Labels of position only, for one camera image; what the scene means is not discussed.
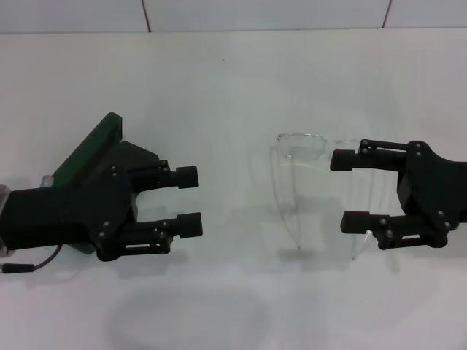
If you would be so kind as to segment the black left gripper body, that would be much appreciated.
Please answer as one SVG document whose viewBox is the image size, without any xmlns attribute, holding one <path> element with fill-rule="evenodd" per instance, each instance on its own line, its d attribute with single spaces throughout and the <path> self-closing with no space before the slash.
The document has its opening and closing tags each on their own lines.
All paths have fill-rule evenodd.
<svg viewBox="0 0 467 350">
<path fill-rule="evenodd" d="M 102 261 L 130 255 L 136 195 L 155 188 L 160 167 L 155 153 L 124 141 L 76 182 L 10 192 L 6 247 L 91 244 Z"/>
</svg>

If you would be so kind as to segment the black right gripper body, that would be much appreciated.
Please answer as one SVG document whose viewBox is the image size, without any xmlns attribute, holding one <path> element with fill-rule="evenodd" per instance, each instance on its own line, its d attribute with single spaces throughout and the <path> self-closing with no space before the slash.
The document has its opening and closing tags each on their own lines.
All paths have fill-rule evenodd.
<svg viewBox="0 0 467 350">
<path fill-rule="evenodd" d="M 411 141 L 397 194 L 405 215 L 419 220 L 414 233 L 424 245 L 445 246 L 448 233 L 466 223 L 466 163 L 440 157 L 423 141 Z"/>
</svg>

